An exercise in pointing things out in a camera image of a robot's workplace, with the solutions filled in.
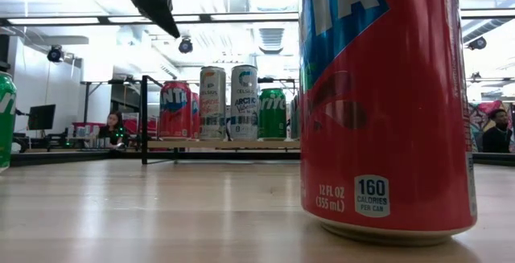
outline red object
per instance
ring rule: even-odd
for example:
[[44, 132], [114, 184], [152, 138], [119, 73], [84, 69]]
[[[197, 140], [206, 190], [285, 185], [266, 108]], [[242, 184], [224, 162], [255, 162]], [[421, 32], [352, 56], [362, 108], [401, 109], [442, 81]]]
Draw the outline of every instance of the red object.
[[192, 92], [192, 138], [198, 139], [200, 134], [199, 94]]
[[192, 131], [192, 91], [186, 82], [166, 82], [161, 88], [159, 136], [188, 139]]
[[458, 0], [320, 1], [301, 13], [303, 208], [368, 232], [470, 228]]

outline white can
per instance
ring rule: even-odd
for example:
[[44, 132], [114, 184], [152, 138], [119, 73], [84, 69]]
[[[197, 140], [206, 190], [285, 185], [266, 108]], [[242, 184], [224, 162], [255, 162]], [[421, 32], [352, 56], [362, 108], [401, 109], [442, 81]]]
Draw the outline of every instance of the white can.
[[236, 66], [231, 75], [231, 138], [254, 141], [258, 139], [258, 69]]
[[225, 70], [200, 70], [200, 140], [221, 141], [225, 137]]

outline dark hair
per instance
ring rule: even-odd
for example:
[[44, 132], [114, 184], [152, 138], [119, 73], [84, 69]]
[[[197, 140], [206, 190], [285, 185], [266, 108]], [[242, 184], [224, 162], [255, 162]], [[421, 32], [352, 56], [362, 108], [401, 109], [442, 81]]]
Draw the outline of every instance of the dark hair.
[[107, 116], [107, 118], [109, 119], [109, 116], [111, 115], [116, 115], [116, 117], [118, 118], [118, 122], [116, 123], [116, 125], [114, 126], [115, 129], [117, 128], [121, 128], [123, 126], [123, 121], [122, 121], [122, 113], [119, 112], [119, 111], [111, 111], [109, 113], [109, 115]]
[[506, 112], [506, 110], [504, 110], [504, 109], [495, 109], [495, 110], [491, 111], [491, 112], [488, 114], [488, 118], [490, 118], [490, 119], [494, 120], [494, 119], [496, 119], [496, 118], [497, 118], [497, 114], [498, 114], [498, 113], [501, 113], [501, 112], [504, 112], [504, 113], [508, 114], [508, 113]]

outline sprite can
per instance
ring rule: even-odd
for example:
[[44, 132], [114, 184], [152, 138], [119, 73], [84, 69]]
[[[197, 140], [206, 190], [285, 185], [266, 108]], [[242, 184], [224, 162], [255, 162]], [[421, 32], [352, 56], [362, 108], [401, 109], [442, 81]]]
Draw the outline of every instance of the sprite can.
[[286, 96], [280, 88], [264, 89], [259, 96], [259, 138], [286, 138]]
[[10, 165], [16, 111], [16, 87], [12, 77], [0, 72], [0, 172]]

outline ceiling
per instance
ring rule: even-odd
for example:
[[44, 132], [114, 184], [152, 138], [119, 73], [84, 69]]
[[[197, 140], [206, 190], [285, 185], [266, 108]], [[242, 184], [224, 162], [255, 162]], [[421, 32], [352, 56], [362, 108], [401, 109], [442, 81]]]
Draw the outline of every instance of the ceiling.
[[[172, 0], [175, 14], [296, 11], [297, 0]], [[515, 0], [460, 0], [462, 8], [514, 7]], [[90, 15], [137, 15], [130, 0], [0, 0], [0, 17], [57, 17]], [[490, 20], [465, 21], [463, 33], [471, 34]], [[515, 26], [513, 21], [490, 27], [482, 34], [488, 46], [481, 51], [465, 50], [467, 75], [514, 76]], [[173, 39], [157, 26], [91, 26], [11, 28], [7, 33], [26, 36], [45, 47], [52, 37], [113, 36], [117, 46], [110, 59], [114, 71], [137, 78], [148, 74], [168, 80], [170, 73], [181, 80], [195, 82], [200, 67], [218, 65], [230, 69], [236, 64], [258, 67], [259, 76], [298, 78], [297, 23], [217, 23], [181, 24], [183, 37], [189, 37], [193, 52], [182, 54], [180, 39]], [[77, 56], [88, 50], [87, 43], [63, 43], [64, 50]], [[270, 87], [284, 87], [282, 84]]]

